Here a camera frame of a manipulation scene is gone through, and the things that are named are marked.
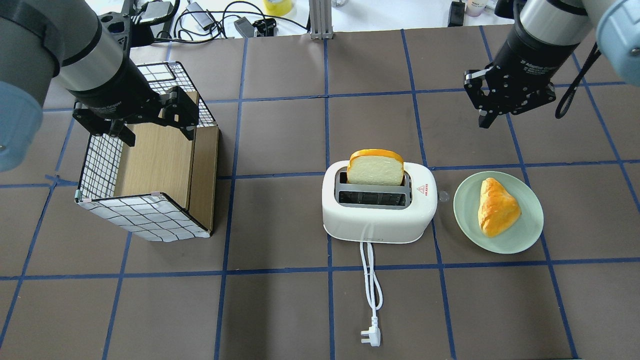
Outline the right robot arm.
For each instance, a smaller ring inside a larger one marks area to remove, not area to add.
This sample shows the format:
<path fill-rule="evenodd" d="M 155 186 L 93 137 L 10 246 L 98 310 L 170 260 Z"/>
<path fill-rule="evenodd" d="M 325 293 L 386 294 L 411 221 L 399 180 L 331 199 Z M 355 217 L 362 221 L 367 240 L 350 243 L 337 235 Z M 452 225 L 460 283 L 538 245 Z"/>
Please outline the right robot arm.
<path fill-rule="evenodd" d="M 505 43 L 485 68 L 464 74 L 464 89 L 483 129 L 499 116 L 516 116 L 555 101 L 553 76 L 591 31 L 595 44 L 555 116 L 566 114 L 579 82 L 601 56 L 626 84 L 639 85 L 637 0 L 499 0 L 494 14 L 514 21 Z"/>

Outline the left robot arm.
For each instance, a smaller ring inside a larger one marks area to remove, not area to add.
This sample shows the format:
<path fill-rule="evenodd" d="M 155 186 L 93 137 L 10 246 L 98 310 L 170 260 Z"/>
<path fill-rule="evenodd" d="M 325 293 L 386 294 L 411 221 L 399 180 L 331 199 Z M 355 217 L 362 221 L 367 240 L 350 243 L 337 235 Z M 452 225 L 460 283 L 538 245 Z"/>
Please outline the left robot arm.
<path fill-rule="evenodd" d="M 133 147 L 128 125 L 152 123 L 194 139 L 198 104 L 177 86 L 162 95 L 153 91 L 130 59 L 131 48 L 154 43 L 156 24 L 139 20 L 132 0 L 106 14 L 84 0 L 3 0 L 0 11 L 3 172 L 25 160 L 52 80 L 74 96 L 73 118 L 90 135 Z"/>

